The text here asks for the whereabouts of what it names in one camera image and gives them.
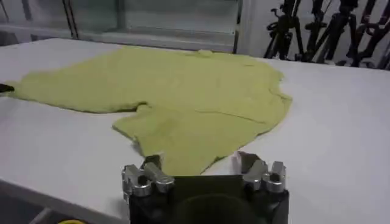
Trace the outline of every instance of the wrinkled fabric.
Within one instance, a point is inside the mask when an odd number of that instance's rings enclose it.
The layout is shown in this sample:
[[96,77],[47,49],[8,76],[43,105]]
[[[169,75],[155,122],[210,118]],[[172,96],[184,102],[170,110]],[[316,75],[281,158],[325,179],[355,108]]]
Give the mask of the wrinkled fabric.
[[197,175],[285,117],[291,98],[281,93],[281,79],[248,56],[124,47],[8,84],[11,97],[56,107],[136,110],[114,128],[137,141],[144,156],[162,153],[167,174]]

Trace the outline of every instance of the tripod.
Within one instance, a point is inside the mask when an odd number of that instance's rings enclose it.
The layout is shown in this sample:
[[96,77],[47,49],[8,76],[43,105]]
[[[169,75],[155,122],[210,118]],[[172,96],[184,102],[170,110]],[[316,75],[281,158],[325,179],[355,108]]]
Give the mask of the tripod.
[[300,4],[300,0],[285,0],[285,2],[280,6],[282,9],[283,15],[278,16],[276,9],[272,9],[275,16],[278,18],[278,21],[267,26],[267,30],[271,31],[271,41],[268,44],[267,51],[264,55],[264,58],[274,58],[278,55],[279,59],[287,60],[288,51],[291,45],[292,32],[289,30],[295,28],[299,54],[303,55],[303,44],[302,37],[300,33],[300,24],[297,17],[297,11]]
[[311,9],[311,14],[314,15],[314,21],[305,26],[305,29],[310,31],[310,36],[307,42],[306,52],[302,56],[302,61],[304,62],[311,62],[311,60],[313,59],[314,55],[316,54],[315,50],[319,33],[322,28],[325,28],[327,26],[327,24],[324,23],[323,20],[325,13],[327,12],[330,4],[332,3],[332,0],[329,1],[324,12],[321,10],[323,3],[324,0],[313,0],[313,8]]
[[356,16],[352,14],[354,8],[357,7],[358,0],[341,0],[339,12],[333,14],[329,25],[327,26],[318,43],[316,44],[314,52],[317,52],[322,46],[322,44],[326,41],[317,58],[316,63],[325,63],[325,60],[333,59],[339,39],[344,32],[344,28],[347,24],[350,28],[352,58],[355,58],[357,56],[358,49],[355,39]]
[[[361,61],[365,58],[372,57],[375,48],[379,41],[383,39],[383,37],[390,31],[390,22],[388,22],[390,17],[390,2],[388,1],[385,9],[383,10],[382,16],[377,23],[370,23],[369,18],[372,12],[372,9],[375,6],[377,0],[368,0],[366,7],[364,9],[364,13],[361,17],[360,26],[356,31],[355,39],[356,39],[356,48],[358,48],[361,39],[364,33],[371,36],[366,48],[362,52],[358,52],[356,55],[353,52],[353,46],[351,45],[349,51],[347,53],[347,57],[353,58],[353,62],[351,67],[359,67]],[[346,61],[340,61],[338,64],[343,65]],[[371,62],[363,62],[369,68],[375,67]]]

